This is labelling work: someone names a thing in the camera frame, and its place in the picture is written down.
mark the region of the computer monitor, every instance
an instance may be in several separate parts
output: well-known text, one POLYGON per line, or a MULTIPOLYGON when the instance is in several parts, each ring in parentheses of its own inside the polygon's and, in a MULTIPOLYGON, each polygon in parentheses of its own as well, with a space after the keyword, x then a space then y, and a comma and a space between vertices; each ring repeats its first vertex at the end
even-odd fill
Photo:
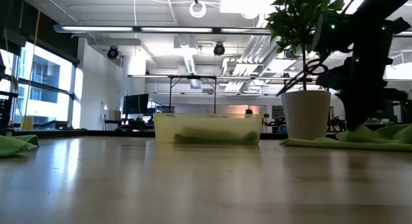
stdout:
POLYGON ((149 94, 125 96, 123 102, 123 114, 133 115, 147 113, 148 102, 149 94))

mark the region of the potted plant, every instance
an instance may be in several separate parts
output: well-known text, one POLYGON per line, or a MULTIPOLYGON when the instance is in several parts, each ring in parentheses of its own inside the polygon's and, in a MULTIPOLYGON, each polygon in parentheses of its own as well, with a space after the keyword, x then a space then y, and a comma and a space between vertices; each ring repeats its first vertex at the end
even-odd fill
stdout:
MULTIPOLYGON (((280 37, 277 52, 286 49, 291 54, 302 50, 303 71, 306 67, 306 53, 311 52, 314 30, 319 17, 325 13, 337 13, 344 7, 344 0, 276 0, 276 12, 267 18, 267 28, 272 39, 280 37)), ((282 95, 288 135, 292 138, 314 139, 326 136, 330 93, 328 91, 307 91, 303 78, 303 91, 282 95)))

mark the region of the ceiling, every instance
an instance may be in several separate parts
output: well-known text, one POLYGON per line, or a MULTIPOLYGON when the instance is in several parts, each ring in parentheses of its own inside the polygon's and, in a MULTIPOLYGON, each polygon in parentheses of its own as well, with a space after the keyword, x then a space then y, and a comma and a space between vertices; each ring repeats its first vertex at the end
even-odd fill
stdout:
MULTIPOLYGON (((220 0, 200 0, 207 5, 207 12, 202 18, 195 18, 189 13, 190 2, 193 0, 26 0, 39 8, 46 15, 61 24, 72 25, 137 25, 137 26, 225 26, 225 27, 255 27, 259 21, 246 19, 241 14, 221 13, 215 7, 220 0)), ((403 17, 412 24, 412 6, 403 6, 389 19, 403 17)), ((178 68, 184 64, 179 55, 170 55, 169 50, 174 47, 173 34, 104 34, 95 35, 90 44, 97 48, 109 48, 105 40, 140 39, 151 55, 147 67, 151 73, 162 71, 162 68, 178 68)), ((226 55, 243 53, 248 46, 250 35, 194 35, 198 54, 193 57, 199 65, 221 66, 223 57, 215 57, 213 48, 217 42, 222 42, 226 48, 226 55)), ((133 54, 135 46, 119 46, 119 50, 133 54)), ((412 51, 412 38, 396 38, 392 44, 392 55, 402 51, 412 51)), ((330 57, 325 63, 334 67, 341 65, 346 55, 337 54, 330 57)), ((301 62, 292 65, 288 71, 299 71, 301 62)))

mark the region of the green cloth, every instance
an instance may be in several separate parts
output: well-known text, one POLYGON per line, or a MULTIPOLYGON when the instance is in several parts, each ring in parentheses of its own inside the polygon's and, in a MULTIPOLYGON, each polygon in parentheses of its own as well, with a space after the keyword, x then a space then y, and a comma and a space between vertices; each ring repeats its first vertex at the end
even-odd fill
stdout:
POLYGON ((338 133, 336 139, 298 140, 288 138, 281 144, 295 147, 412 151, 412 125, 383 127, 377 131, 370 131, 367 127, 361 126, 353 132, 338 133))
POLYGON ((37 135, 27 136, 0 136, 0 157, 11 156, 32 149, 32 145, 39 146, 37 135))

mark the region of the plastic bin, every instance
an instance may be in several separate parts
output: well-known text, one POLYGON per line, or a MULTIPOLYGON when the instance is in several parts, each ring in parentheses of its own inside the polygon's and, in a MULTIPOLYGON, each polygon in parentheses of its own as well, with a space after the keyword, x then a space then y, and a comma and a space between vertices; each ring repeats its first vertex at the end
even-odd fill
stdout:
POLYGON ((257 145, 262 116, 155 113, 156 141, 176 144, 257 145))

